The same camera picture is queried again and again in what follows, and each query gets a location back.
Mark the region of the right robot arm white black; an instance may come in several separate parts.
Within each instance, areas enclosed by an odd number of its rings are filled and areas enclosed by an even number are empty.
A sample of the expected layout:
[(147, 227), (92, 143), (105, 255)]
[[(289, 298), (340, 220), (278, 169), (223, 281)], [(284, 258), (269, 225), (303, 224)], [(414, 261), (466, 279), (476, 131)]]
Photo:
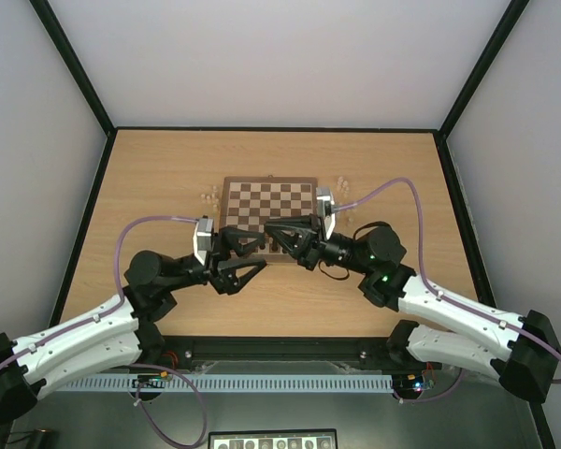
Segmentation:
[[(387, 342), (397, 365), (415, 360), (452, 365), (496, 380), (527, 402), (545, 401), (561, 355), (546, 315), (501, 311), (444, 290), (402, 264), (406, 250), (390, 225), (372, 222), (361, 229), (362, 236), (352, 237), (329, 232), (314, 214), (265, 224), (266, 233), (299, 266), (312, 270), (326, 263), (359, 273), (358, 288), (370, 303), (413, 317), (400, 321)], [(421, 325), (417, 318), (442, 329)]]

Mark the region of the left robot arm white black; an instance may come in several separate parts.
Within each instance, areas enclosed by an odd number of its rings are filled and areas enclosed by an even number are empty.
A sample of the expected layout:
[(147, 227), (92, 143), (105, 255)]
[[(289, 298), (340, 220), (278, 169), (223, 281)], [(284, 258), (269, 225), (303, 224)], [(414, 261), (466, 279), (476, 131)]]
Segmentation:
[(201, 219), (193, 253), (137, 253), (123, 274), (126, 286), (100, 306), (15, 340), (0, 333), (0, 426), (77, 379), (156, 363), (165, 346), (156, 323), (176, 307), (174, 292), (211, 285), (220, 295), (238, 293), (266, 267), (265, 259), (252, 257), (265, 243), (261, 232), (229, 226), (213, 231), (212, 221)]

